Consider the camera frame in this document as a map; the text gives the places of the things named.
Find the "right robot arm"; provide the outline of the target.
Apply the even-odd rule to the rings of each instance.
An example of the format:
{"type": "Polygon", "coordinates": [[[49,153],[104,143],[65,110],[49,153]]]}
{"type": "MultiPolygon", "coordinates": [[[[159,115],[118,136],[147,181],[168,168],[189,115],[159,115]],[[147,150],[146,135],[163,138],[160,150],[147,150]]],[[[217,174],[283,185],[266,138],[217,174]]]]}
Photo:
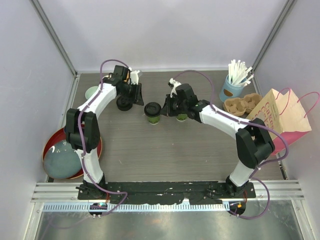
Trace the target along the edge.
{"type": "Polygon", "coordinates": [[[161,115],[177,117],[185,114],[189,119],[212,126],[235,139],[238,163],[225,180],[225,190],[230,197],[238,197],[254,170],[275,150],[264,122],[259,118],[245,120],[216,109],[209,101],[199,100],[188,83],[171,79],[168,85],[171,92],[165,97],[161,115]]]}

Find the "green paper cup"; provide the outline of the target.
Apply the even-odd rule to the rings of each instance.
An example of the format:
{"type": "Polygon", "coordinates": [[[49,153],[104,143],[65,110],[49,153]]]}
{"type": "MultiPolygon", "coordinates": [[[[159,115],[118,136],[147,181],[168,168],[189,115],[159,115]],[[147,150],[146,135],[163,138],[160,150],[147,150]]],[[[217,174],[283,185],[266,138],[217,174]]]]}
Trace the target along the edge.
{"type": "Polygon", "coordinates": [[[147,121],[151,125],[156,125],[160,122],[160,116],[148,116],[147,121]]]}
{"type": "Polygon", "coordinates": [[[184,122],[187,119],[188,119],[188,115],[187,114],[179,114],[176,117],[176,120],[179,121],[179,122],[184,122]]]}

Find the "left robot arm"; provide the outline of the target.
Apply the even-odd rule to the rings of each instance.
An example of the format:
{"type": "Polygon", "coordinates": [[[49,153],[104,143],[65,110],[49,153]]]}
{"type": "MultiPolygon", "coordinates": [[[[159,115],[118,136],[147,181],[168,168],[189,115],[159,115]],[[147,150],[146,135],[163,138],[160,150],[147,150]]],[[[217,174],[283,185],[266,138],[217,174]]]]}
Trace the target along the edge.
{"type": "Polygon", "coordinates": [[[85,103],[66,113],[66,141],[78,155],[83,170],[83,184],[79,190],[89,192],[97,200],[108,192],[98,159],[101,139],[98,118],[113,100],[121,111],[128,111],[133,105],[143,106],[141,75],[139,70],[116,65],[113,72],[100,76],[97,90],[85,103]]]}

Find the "kraft pink paper bag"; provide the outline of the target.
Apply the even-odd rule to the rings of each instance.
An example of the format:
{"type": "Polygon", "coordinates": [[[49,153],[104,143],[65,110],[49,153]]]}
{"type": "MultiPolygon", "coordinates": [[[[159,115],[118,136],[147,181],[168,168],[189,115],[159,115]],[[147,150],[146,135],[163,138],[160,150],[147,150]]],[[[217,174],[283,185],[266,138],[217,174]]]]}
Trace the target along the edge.
{"type": "Polygon", "coordinates": [[[307,117],[310,110],[305,110],[301,104],[303,98],[290,88],[281,91],[272,88],[247,118],[263,120],[265,126],[276,131],[291,145],[312,130],[307,117]]]}

